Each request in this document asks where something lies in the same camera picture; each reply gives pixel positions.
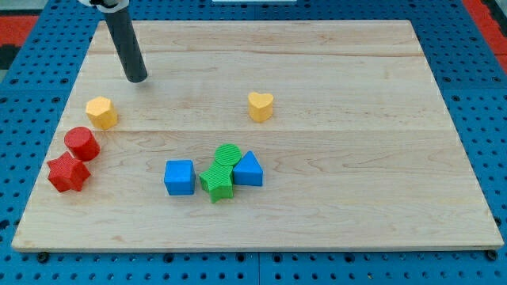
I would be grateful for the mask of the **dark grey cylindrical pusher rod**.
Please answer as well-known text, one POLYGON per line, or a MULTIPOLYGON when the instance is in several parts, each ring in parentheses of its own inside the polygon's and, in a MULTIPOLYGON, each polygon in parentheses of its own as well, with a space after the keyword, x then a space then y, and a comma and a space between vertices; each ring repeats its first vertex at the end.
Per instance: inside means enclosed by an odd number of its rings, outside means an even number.
POLYGON ((129 82, 140 83, 147 78, 147 69, 133 29, 128 8, 105 13, 105 22, 129 82))

